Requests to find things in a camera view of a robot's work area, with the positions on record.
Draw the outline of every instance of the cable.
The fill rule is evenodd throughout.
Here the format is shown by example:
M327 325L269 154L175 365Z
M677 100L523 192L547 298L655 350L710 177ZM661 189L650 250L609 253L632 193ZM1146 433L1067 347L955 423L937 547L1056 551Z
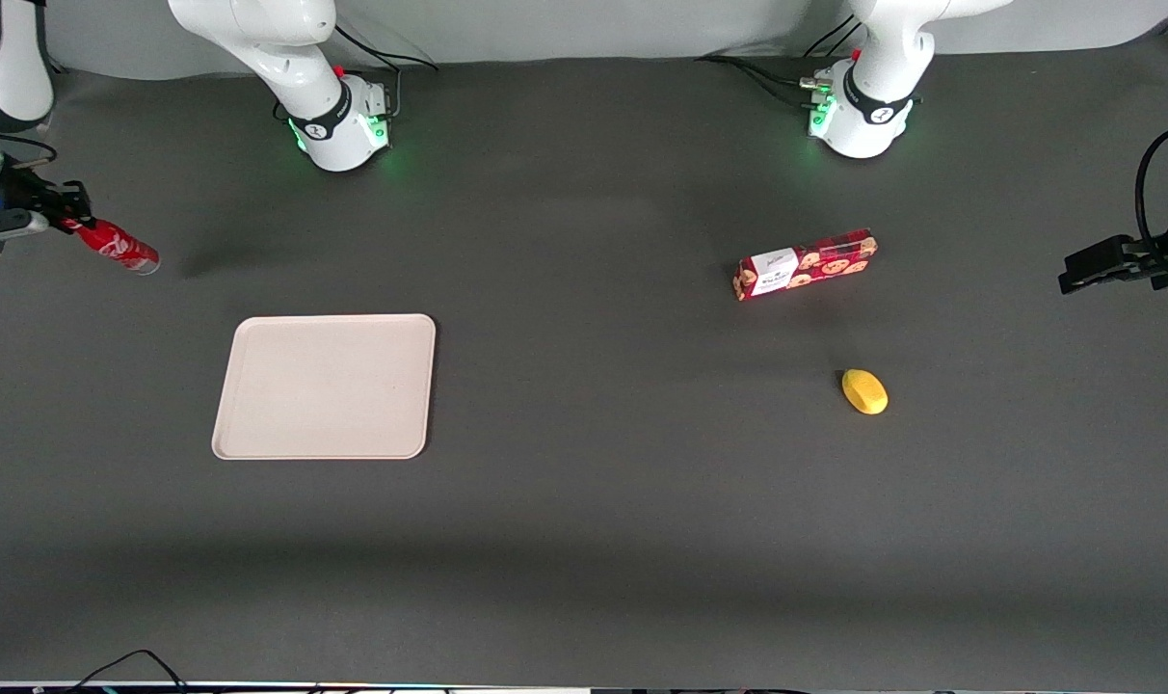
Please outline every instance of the cable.
M349 34L349 32L342 30L342 28L340 28L340 27L336 27L336 30L340 32L340 35L345 36L345 39L347 41L349 41L349 43L354 44L356 48L362 49L362 51L371 54L371 56L374 56L376 58L380 58L380 61L382 61L383 64L385 64L387 67L391 68L391 70L395 72L395 105L391 106L391 113L387 113L384 116L384 118L395 118L395 116L399 114L399 104L402 104L402 102L403 102L403 98L399 97L399 92L402 91L402 86L403 86L403 83L404 83L404 79L401 76L403 74L403 70L399 69L399 65L396 65L394 62L389 61L388 56L395 57L395 58L396 57L397 58L402 58L402 57L403 58L410 58L410 61L416 61L418 63L422 63L422 64L425 64L425 65L430 65L431 68L433 68L434 71L438 71L438 65L434 65L432 63L427 63L425 61L418 61L418 58L416 58L416 57L412 58L412 57L408 57L408 56L396 56L395 53L382 53L382 51L378 51L376 48L370 48L368 44L364 44L361 41L357 41L356 39L354 39L354 36L352 36Z
M696 57L696 61L704 63L721 63L724 65L735 65L736 68L746 68L748 70L756 71L757 75L763 76L765 79L769 79L769 82L774 82L777 84L784 84L787 86L799 85L799 79L792 79L787 78L787 76L770 74L770 71L757 65L756 63L752 63L751 61L746 61L743 57L738 58L734 56L717 56L717 54L712 54L712 56Z
M47 162L54 161L54 159L57 158L57 151L54 150L51 146L43 144L43 141L40 141L40 140L28 140L28 138L26 138L26 137L15 137L15 136L12 136L12 134L6 134L5 136L1 132L0 132L0 140L18 141L18 144L20 144L20 145L39 146L39 148L42 148L43 151L48 152L48 155L46 157Z
M814 43L812 44L812 48L808 48L808 49L806 49L806 51L805 51L805 53L802 54L802 56L804 56L805 58L809 58L809 57L812 56L812 51L814 51L814 49L819 48L819 44L821 44L821 43L823 43L825 41L827 41L827 40L828 40L828 36L832 36L832 35L836 34L836 32L839 32L839 30L843 30L843 28L846 28L846 25L848 25L848 23L849 23L849 20L851 20L851 19L854 19L854 14L849 14L849 16L848 16L848 18L846 18L846 21L843 21L843 22L840 22L840 25L837 25L837 26L836 26L836 27L835 27L835 28L834 28L833 30L828 32L828 34L826 34L826 35L822 35L822 36L820 36L820 37L819 37L819 39L816 40L816 42L814 42Z
M743 61L742 57L738 58L731 56L700 56L696 57L696 61L704 63L719 63L723 65L734 65L738 68L738 70L743 75L750 76L752 82L758 84L759 88L763 89L765 92L767 92L770 97L777 98L778 102L781 102L781 104L788 106L800 106L804 104L804 102L792 100L792 98L784 96L784 93L774 91L772 86L769 86L769 84L764 83L764 79L760 79L760 76L764 76L764 78L769 79L769 82L773 82L786 86L788 85L797 86L797 82L791 82L787 78L783 78L783 76L770 74L770 71L765 70L759 65L752 64L751 62L748 61Z
M832 44L832 48L828 49L828 51L826 53L826 56L832 56L832 53L834 53L836 48L840 48L840 44L844 43L846 40L849 39L849 36L853 36L854 32L857 30L857 27L861 27L861 26L862 26L862 22L857 22L856 25L854 25L853 28L850 28L848 32L846 32L846 35L841 36L839 42Z
M83 678L83 680L78 680L78 685L71 686L71 688L69 688L67 692L69 693L69 692L81 690L83 686L86 685L88 681L95 680L96 675L99 675L102 672L107 671L113 666L117 666L117 664L125 662L125 660L133 658L134 655L138 654L144 654L151 658L152 660L157 660L158 666L160 666L161 669L164 669L167 673L168 678L174 681L174 686L178 687L179 694L186 694L186 680L182 680L182 678L180 678L180 675L178 675L178 673L174 672L174 668L168 667L168 664L166 664L165 660L161 660L160 655L157 655L155 653L152 653L152 651L148 651L146 648L139 648L138 651L130 651L130 653L126 653L125 655L121 655L121 658L113 660L111 664L107 664L107 666L95 668L92 672L88 673L88 675Z
M336 30L340 32L340 35L345 36L346 40L349 40L349 43L354 44L355 47L359 47L364 53L371 54L371 56L374 56L376 58L385 58L387 57L387 58L395 58L395 61L409 61L409 62L412 62L412 63L420 63L422 65L425 65L425 67L432 69L433 71L438 71L438 65L434 64L433 61L422 61L420 57L403 56L403 54L399 54L399 53L382 53L382 51L378 51L377 49L374 49L374 48L370 48L369 46L366 46L361 41L357 41L356 39L354 39L354 36L352 36L349 34L349 32L342 30L342 28L340 28L340 27L336 27Z
M1136 229L1140 231L1140 241L1145 244L1145 249L1154 258L1154 262L1159 264L1159 268L1164 269L1168 273L1168 262L1166 262L1166 256L1162 256L1162 250L1157 249L1157 243L1154 237L1148 233L1148 223L1145 221L1145 174L1148 174L1148 164L1153 161L1154 153L1157 152L1159 146L1162 146L1164 141L1168 140L1168 131L1159 134L1154 138L1148 150L1140 158L1140 166L1136 167L1136 183L1133 189L1135 196L1136 206Z

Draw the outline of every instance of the red soda can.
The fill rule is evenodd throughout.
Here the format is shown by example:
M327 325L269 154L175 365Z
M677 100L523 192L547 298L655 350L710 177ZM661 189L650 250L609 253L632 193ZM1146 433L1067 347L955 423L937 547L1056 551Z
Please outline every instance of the red soda can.
M152 273L160 269L160 254L151 245L126 234L125 229L116 223L105 220L79 223L78 220L68 217L61 220L58 225L65 231L77 234L92 251L121 263L127 271Z

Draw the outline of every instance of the table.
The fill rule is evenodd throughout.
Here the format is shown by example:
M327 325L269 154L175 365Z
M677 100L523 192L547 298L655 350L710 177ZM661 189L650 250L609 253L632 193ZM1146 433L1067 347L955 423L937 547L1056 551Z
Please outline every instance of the table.
M2 259L0 680L1168 692L1168 291L1055 280L1134 229L1168 39L941 57L869 162L722 65L406 76L342 175L257 79L61 79L54 176L165 265ZM1148 187L1164 229L1168 147ZM245 317L418 311L416 460L213 457Z

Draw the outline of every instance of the yellow object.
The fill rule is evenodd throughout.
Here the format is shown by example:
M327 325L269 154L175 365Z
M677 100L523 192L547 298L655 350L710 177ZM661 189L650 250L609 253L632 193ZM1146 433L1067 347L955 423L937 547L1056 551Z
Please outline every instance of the yellow object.
M858 412L877 415L889 405L889 393L875 374L862 369L849 369L840 377L840 389L846 393L846 400Z

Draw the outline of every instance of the white wall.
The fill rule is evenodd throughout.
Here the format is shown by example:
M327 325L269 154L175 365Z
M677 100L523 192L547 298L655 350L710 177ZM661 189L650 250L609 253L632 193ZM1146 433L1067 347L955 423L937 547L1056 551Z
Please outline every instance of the white wall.
M802 51L848 14L842 0L338 0L340 16L387 51L443 63ZM1168 18L1168 0L1016 0L929 26L941 53L1055 51L1122 43ZM168 79L241 71L188 35L166 0L51 0L48 47L64 65ZM858 30L854 41L861 39ZM328 56L361 64L333 40Z

